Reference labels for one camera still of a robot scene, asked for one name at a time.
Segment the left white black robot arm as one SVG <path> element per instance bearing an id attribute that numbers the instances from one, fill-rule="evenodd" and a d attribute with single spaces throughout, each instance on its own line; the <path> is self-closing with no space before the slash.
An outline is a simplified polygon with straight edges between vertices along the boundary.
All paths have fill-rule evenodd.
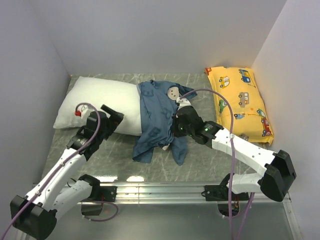
<path id="1" fill-rule="evenodd" d="M 79 202 L 114 205 L 115 196 L 107 196 L 101 182 L 88 174 L 64 189 L 75 171 L 90 159 L 124 118 L 123 113 L 106 105 L 100 110 L 89 103 L 85 106 L 92 109 L 86 124 L 69 140 L 54 167 L 25 196 L 17 195 L 10 202 L 10 225 L 37 240 L 48 238 L 58 220 Z"/>

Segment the white pillow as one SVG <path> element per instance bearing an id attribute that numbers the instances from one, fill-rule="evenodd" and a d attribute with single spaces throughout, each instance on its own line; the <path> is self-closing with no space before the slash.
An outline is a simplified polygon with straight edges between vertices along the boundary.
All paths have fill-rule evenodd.
<path id="1" fill-rule="evenodd" d="M 142 133 L 138 86 L 127 82 L 80 76 L 66 95 L 53 124 L 54 129 L 84 126 L 86 118 L 75 116 L 76 106 L 89 103 L 98 111 L 102 105 L 124 114 L 115 132 L 140 136 Z"/>

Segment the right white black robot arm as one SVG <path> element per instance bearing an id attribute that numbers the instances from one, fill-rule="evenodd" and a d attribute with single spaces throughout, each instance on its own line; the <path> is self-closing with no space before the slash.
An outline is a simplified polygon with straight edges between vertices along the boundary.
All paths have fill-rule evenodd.
<path id="1" fill-rule="evenodd" d="M 192 106 L 184 106 L 173 117 L 175 137 L 190 136 L 196 143 L 226 153 L 255 170 L 250 174 L 231 174 L 221 183 L 226 200 L 237 194 L 262 193 L 282 202 L 297 174 L 291 156 L 284 150 L 274 152 L 254 145 L 214 121 L 203 121 Z"/>

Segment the blue cartoon mouse pillowcase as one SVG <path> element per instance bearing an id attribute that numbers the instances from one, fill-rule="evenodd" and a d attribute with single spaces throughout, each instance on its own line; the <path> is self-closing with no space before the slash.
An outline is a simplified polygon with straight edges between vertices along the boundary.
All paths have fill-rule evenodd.
<path id="1" fill-rule="evenodd" d="M 197 93 L 190 87 L 171 81 L 144 81 L 137 85 L 140 103 L 141 135 L 133 147 L 132 159 L 149 164 L 155 148 L 171 149 L 175 163 L 181 166 L 187 155 L 187 140 L 172 132 L 177 99 L 187 93 L 191 100 Z"/>

